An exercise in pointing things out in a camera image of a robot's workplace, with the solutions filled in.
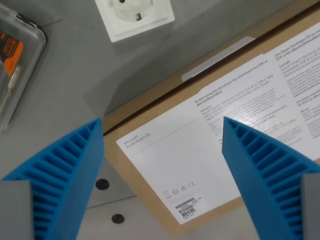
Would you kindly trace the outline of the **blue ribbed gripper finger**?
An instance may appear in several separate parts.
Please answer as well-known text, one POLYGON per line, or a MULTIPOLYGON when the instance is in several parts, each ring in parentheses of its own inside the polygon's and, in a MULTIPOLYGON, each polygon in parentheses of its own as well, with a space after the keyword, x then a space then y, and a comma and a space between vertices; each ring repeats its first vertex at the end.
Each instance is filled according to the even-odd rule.
POLYGON ((262 240, 302 240, 301 181, 320 166, 275 138, 223 118, 222 154, 262 240))
POLYGON ((103 127, 97 118, 63 136, 8 173, 32 190, 34 237, 74 240, 104 161, 103 127))

